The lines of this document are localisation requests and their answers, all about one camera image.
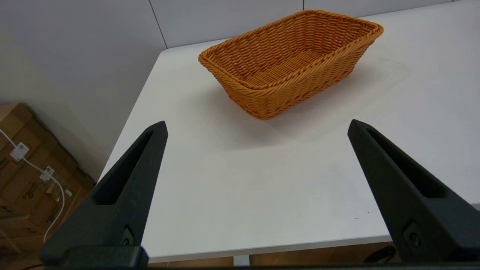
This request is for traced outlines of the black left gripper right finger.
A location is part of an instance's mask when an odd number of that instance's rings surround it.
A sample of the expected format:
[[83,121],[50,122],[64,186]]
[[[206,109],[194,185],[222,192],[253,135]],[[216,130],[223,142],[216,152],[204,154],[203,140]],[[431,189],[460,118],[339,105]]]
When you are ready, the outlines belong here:
[[348,138],[401,260],[479,264],[479,211],[371,125]]

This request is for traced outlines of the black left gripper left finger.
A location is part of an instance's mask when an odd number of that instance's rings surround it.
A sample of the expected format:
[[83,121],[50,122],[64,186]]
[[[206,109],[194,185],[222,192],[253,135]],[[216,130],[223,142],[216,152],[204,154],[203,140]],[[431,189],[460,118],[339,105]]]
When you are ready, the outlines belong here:
[[146,270],[142,239],[168,138],[146,128],[40,249],[46,270]]

